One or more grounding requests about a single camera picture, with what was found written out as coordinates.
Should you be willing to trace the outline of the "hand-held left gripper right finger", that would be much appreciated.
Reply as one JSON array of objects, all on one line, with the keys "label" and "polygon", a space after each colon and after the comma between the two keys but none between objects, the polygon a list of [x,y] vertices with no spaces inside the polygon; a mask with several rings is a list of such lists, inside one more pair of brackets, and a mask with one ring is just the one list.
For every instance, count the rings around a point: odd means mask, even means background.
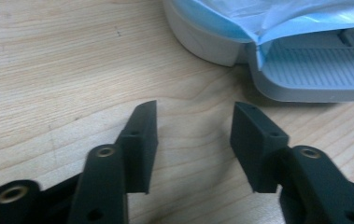
[{"label": "hand-held left gripper right finger", "polygon": [[230,144],[253,191],[276,192],[277,154],[288,142],[289,136],[258,107],[234,104]]}]

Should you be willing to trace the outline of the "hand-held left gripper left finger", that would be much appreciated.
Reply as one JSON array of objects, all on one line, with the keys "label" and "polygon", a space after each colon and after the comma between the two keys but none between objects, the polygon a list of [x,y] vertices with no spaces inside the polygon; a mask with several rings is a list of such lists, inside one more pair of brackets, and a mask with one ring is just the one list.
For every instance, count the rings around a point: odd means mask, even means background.
[{"label": "hand-held left gripper left finger", "polygon": [[117,138],[123,151],[127,193],[149,193],[158,146],[157,102],[138,105]]}]

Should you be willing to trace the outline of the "white pedal trash bin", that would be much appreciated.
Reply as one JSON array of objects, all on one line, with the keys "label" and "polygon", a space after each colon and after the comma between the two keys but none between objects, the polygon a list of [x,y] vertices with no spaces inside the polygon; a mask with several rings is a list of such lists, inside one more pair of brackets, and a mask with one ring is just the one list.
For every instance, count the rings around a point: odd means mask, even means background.
[{"label": "white pedal trash bin", "polygon": [[281,102],[354,101],[354,28],[281,37],[269,43],[264,64],[250,40],[212,31],[220,18],[198,11],[191,1],[164,0],[169,25],[191,53],[211,63],[246,63],[256,88]]}]

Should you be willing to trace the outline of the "blue plastic bin liner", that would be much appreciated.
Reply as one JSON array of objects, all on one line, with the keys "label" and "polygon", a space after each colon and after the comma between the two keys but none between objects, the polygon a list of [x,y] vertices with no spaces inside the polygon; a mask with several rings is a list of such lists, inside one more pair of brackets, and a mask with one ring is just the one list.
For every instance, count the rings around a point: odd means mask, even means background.
[{"label": "blue plastic bin liner", "polygon": [[164,0],[179,42],[195,56],[231,66],[256,47],[264,64],[270,48],[340,48],[338,33],[354,29],[354,0]]}]

